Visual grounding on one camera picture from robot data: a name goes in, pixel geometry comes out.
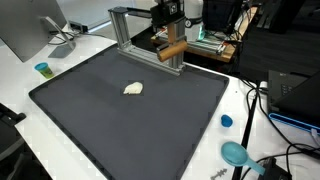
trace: black mat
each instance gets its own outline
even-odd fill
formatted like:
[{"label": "black mat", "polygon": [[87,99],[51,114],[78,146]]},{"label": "black mat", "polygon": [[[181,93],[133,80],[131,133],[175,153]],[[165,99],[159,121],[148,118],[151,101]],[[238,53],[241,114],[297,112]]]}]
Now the black mat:
[{"label": "black mat", "polygon": [[[132,82],[140,95],[123,95]],[[187,68],[173,76],[113,46],[30,92],[109,179],[180,179],[229,80]]]}]

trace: white table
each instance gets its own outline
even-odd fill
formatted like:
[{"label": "white table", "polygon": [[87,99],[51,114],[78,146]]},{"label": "white table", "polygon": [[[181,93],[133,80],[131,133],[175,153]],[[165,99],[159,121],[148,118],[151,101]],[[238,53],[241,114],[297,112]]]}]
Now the white table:
[{"label": "white table", "polygon": [[[0,47],[0,102],[27,115],[16,128],[53,179],[106,179],[28,96],[29,91],[46,81],[34,70],[37,63],[48,62],[58,75],[116,43],[94,36],[82,36],[75,41],[76,49],[65,59],[47,58],[55,46],[46,46],[25,63],[8,47]],[[238,79],[229,78],[229,86],[183,175],[184,180],[209,180],[223,168],[228,169],[223,179],[232,177],[234,168],[223,161],[220,147],[229,140],[238,143],[242,140],[248,118],[245,95],[249,88]],[[233,118],[230,128],[221,126],[223,114]]]},{"label": "white table", "polygon": [[[261,87],[267,87],[266,82],[261,83]],[[262,107],[267,110],[267,97],[262,95]],[[294,128],[292,126],[273,121],[280,131],[293,143],[308,144],[317,147],[310,133]],[[248,143],[248,153],[253,160],[258,160],[267,156],[283,154],[286,152],[289,144],[272,127],[271,123],[262,113],[257,103],[255,115],[253,118],[252,129]],[[296,152],[295,148],[291,148],[290,152]],[[285,156],[276,158],[277,165],[287,171]],[[289,156],[290,171],[293,180],[309,180],[319,179],[320,161],[315,160],[306,155],[290,155]],[[250,171],[245,179],[256,180],[258,174]]]}]

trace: blue bottle cap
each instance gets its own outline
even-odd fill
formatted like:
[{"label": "blue bottle cap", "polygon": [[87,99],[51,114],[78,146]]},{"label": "blue bottle cap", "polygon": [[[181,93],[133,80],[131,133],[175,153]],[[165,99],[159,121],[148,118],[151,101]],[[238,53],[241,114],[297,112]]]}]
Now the blue bottle cap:
[{"label": "blue bottle cap", "polygon": [[37,71],[41,71],[41,70],[44,70],[48,67],[48,63],[40,63],[40,64],[37,64],[34,69],[36,69]]},{"label": "blue bottle cap", "polygon": [[230,127],[233,123],[233,120],[228,115],[221,116],[221,124],[223,127]]}]

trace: blue lid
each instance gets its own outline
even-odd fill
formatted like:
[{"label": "blue lid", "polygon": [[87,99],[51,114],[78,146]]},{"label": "blue lid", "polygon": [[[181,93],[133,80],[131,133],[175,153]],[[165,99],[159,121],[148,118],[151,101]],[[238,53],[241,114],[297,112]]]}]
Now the blue lid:
[{"label": "blue lid", "polygon": [[39,70],[43,70],[47,67],[48,67],[48,63],[40,63],[40,64],[37,64],[34,68],[39,71]]},{"label": "blue lid", "polygon": [[224,127],[230,127],[233,123],[233,120],[228,115],[221,116],[221,124]]}]

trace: gray rubber mat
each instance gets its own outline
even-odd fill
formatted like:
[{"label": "gray rubber mat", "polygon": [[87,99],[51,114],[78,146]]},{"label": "gray rubber mat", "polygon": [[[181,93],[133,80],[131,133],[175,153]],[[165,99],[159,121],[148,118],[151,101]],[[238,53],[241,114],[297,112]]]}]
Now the gray rubber mat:
[{"label": "gray rubber mat", "polygon": [[[140,95],[123,95],[141,82]],[[109,179],[180,179],[228,84],[187,68],[179,77],[113,46],[30,92]]]}]

